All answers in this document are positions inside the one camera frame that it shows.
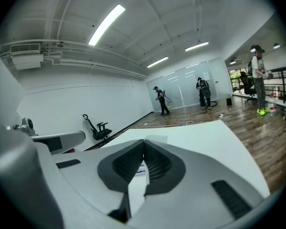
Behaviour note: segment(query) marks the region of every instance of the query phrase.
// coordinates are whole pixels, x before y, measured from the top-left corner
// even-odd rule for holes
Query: neon yellow shoe
[[[257,110],[257,113],[260,114],[260,115],[265,115],[266,114],[266,112],[264,110],[259,110],[259,109]]]

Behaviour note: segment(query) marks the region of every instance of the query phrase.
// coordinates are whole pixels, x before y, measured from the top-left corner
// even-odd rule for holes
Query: white desk
[[[129,129],[103,148],[136,139],[165,142],[212,157],[245,179],[262,197],[270,195],[256,162],[237,136],[221,120],[178,127]],[[144,181],[144,177],[135,177],[132,180],[129,185],[130,197],[131,194],[144,194]],[[137,206],[140,206],[138,203],[143,202],[143,198],[134,200],[136,211]]]

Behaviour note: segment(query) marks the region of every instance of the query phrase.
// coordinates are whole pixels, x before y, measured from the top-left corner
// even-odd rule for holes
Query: person
[[[201,79],[201,77],[198,77],[198,82],[196,84],[196,89],[199,91],[200,104],[201,104],[202,108],[205,109],[205,106],[204,106],[205,105],[205,103],[204,103],[204,94],[203,94],[203,92],[201,90],[201,87],[200,87],[200,81],[206,82],[206,85],[207,85],[207,87],[209,89],[210,89],[210,86],[209,86],[209,83],[207,81]],[[207,97],[206,98],[206,102],[207,102],[208,109],[211,109],[212,108],[211,107],[211,98]]]
[[[166,107],[165,105],[165,98],[163,96],[163,92],[161,89],[159,89],[159,87],[155,86],[153,88],[153,90],[156,91],[156,93],[158,93],[158,97],[157,97],[157,100],[159,100],[160,104],[161,104],[161,110],[162,110],[162,113],[161,115],[164,115],[164,110],[166,111],[166,114],[169,115],[170,114],[170,111],[168,110],[168,108]]]
[[[257,94],[257,113],[260,115],[265,115],[266,113],[270,112],[268,108],[266,108],[266,93],[265,93],[265,86],[264,86],[264,79],[268,78],[266,74],[264,62],[263,62],[263,53],[265,51],[259,46],[255,46],[255,55],[252,58],[251,65],[252,65],[252,77],[256,89]]]

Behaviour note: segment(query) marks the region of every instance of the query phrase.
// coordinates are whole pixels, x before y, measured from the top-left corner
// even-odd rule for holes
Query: office chair
[[[88,119],[88,116],[86,114],[83,114],[82,117],[85,120],[87,120],[89,122],[90,126],[92,127],[91,128],[92,135],[93,135],[93,138],[95,140],[105,139],[112,132],[112,130],[109,130],[109,129],[105,128],[105,125],[108,124],[108,122],[106,122],[106,123],[103,123],[103,122],[98,123],[97,126],[98,126],[100,131],[97,131],[97,129],[92,125],[91,121]]]
[[[253,78],[248,77],[245,72],[240,72],[240,74],[241,74],[240,79],[242,83],[244,84],[245,94],[251,96],[245,101],[245,103],[247,103],[248,101],[256,100],[256,98],[253,98],[256,94],[256,90],[251,89],[251,87],[253,86]]]

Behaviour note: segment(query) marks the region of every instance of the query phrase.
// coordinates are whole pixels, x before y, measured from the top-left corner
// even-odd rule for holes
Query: gray pants
[[[264,80],[263,78],[254,78],[254,85],[256,89],[257,94],[257,107],[258,109],[263,109],[266,107],[265,103],[265,86],[264,86]]]

